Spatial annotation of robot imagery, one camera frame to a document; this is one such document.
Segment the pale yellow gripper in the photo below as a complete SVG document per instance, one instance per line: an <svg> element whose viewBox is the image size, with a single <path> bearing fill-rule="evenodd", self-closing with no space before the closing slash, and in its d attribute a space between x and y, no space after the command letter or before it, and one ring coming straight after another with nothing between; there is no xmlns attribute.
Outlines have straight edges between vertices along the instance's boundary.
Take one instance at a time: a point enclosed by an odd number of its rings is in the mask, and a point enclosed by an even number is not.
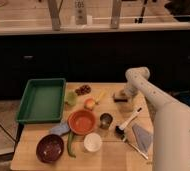
<svg viewBox="0 0 190 171"><path fill-rule="evenodd" d="M127 112L134 110L134 101L131 95L126 95L123 90L120 91L122 107Z"/></svg>

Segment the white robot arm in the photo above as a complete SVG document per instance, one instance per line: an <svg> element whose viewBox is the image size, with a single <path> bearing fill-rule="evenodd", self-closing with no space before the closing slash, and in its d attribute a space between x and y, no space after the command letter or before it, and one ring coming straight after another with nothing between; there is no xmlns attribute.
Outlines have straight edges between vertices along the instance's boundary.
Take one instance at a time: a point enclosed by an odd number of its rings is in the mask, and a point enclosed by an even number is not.
<svg viewBox="0 0 190 171"><path fill-rule="evenodd" d="M190 107L148 81L147 67L125 72L128 98L141 92L155 107L152 171L190 171Z"/></svg>

